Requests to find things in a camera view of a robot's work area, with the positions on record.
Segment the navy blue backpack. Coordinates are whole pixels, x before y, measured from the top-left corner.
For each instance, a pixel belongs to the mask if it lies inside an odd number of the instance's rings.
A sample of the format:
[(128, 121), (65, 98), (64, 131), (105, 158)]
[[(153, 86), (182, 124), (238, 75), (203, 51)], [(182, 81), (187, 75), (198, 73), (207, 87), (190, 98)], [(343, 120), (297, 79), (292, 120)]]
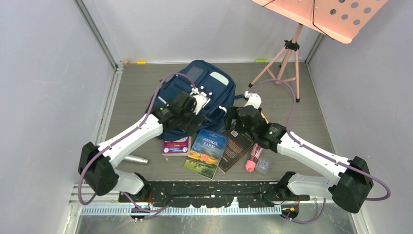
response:
[(202, 129), (222, 132), (226, 116), (236, 95), (236, 83), (230, 75), (204, 60), (194, 60), (168, 81), (149, 104), (164, 125), (158, 139), (175, 141)]

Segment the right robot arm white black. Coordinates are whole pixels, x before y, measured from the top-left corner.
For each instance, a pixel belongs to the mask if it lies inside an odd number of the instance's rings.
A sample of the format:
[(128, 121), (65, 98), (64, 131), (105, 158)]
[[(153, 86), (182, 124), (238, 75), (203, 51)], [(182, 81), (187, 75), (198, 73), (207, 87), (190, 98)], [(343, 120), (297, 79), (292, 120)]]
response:
[(309, 177), (285, 173), (278, 186), (278, 194), (284, 200), (296, 195), (318, 196), (331, 199), (345, 211), (356, 214), (374, 186), (364, 159), (358, 156), (348, 159), (316, 147), (288, 132), (286, 127), (267, 122), (261, 110), (251, 105), (231, 106), (225, 128), (229, 129), (232, 124), (236, 132), (246, 133), (262, 148), (293, 158), (320, 173)]

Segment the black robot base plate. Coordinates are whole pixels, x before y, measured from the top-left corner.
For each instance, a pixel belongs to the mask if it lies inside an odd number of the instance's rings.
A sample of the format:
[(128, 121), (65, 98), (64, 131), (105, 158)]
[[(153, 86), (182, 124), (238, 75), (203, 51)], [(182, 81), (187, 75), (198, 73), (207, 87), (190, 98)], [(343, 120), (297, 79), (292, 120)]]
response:
[(271, 180), (150, 181), (131, 198), (136, 203), (151, 203), (156, 207), (226, 208), (236, 201), (240, 208), (266, 208), (287, 201), (309, 201), (310, 196), (293, 195)]

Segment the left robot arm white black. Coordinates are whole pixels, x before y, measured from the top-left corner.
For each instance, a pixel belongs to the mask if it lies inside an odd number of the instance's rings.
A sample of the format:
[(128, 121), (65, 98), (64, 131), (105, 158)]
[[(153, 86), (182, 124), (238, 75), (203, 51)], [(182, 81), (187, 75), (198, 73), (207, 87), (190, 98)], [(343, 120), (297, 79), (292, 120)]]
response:
[(147, 141), (171, 129), (193, 134), (204, 121), (200, 111), (210, 102), (204, 92), (182, 91), (162, 105), (151, 105), (134, 125), (115, 137), (94, 145), (86, 143), (81, 150), (78, 166), (79, 183), (86, 182), (97, 196), (111, 191), (126, 192), (138, 202), (149, 197), (149, 188), (136, 173), (126, 173), (117, 166), (126, 156)]

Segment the Animal Farm book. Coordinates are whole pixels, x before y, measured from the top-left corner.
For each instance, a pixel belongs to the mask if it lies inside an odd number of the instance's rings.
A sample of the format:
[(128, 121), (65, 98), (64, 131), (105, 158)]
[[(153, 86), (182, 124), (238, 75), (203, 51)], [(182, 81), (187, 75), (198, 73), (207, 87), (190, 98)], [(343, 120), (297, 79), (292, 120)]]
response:
[(227, 143), (227, 136), (202, 129), (195, 138), (183, 167), (207, 179), (213, 179)]

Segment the purple paperback book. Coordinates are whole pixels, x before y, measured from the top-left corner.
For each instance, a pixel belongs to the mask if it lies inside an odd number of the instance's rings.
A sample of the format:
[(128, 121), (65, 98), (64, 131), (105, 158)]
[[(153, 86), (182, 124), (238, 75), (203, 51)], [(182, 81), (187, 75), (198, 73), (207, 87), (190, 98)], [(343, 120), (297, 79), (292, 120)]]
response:
[(183, 137), (176, 141), (164, 140), (161, 154), (164, 156), (188, 156), (190, 148), (190, 136)]

